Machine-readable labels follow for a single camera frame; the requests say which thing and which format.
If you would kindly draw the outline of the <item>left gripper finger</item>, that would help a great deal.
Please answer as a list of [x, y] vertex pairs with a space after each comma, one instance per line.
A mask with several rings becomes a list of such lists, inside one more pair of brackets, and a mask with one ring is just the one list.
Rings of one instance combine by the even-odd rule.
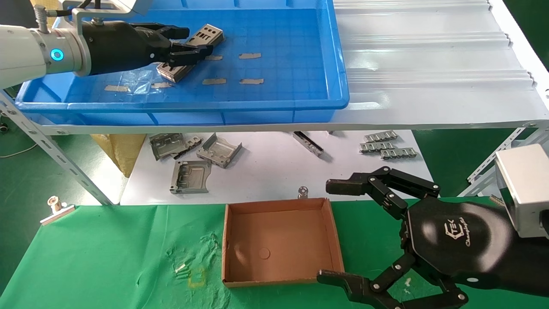
[[186, 39], [190, 35], [190, 29], [175, 25], [160, 23], [133, 23], [133, 28], [148, 41], [161, 41], [165, 39]]
[[195, 65], [213, 53], [213, 45], [188, 45], [172, 43], [154, 53], [153, 63], [165, 63], [169, 67]]

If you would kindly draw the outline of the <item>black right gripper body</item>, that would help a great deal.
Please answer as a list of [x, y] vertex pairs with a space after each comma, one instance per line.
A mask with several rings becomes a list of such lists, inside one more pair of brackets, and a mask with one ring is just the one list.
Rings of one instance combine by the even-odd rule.
[[403, 231], [417, 272], [431, 281], [548, 296], [548, 240], [520, 237], [505, 209], [424, 198], [407, 210]]

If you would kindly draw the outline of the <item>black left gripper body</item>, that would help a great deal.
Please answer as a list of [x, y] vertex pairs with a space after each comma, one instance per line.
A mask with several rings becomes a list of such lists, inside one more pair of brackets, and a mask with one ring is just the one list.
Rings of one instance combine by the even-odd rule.
[[159, 23], [83, 23], [82, 35], [90, 53], [90, 65], [84, 71], [97, 76], [163, 61], [170, 53], [170, 34], [172, 27]]

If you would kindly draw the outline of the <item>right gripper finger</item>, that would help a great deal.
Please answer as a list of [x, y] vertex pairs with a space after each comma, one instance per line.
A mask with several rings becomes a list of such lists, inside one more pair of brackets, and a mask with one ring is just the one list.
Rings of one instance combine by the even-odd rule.
[[459, 309], [468, 303], [468, 295], [449, 278], [434, 276], [441, 293], [404, 301], [393, 298], [389, 289], [407, 272], [417, 266], [415, 254], [404, 254], [375, 279], [351, 273], [319, 270], [317, 282], [339, 286], [352, 303], [362, 303], [375, 309]]
[[353, 173], [349, 179], [329, 179], [326, 192], [331, 195], [368, 195], [396, 220], [405, 218], [408, 203], [396, 193], [403, 192], [414, 198], [437, 198], [440, 187], [426, 179], [381, 167], [371, 173]]

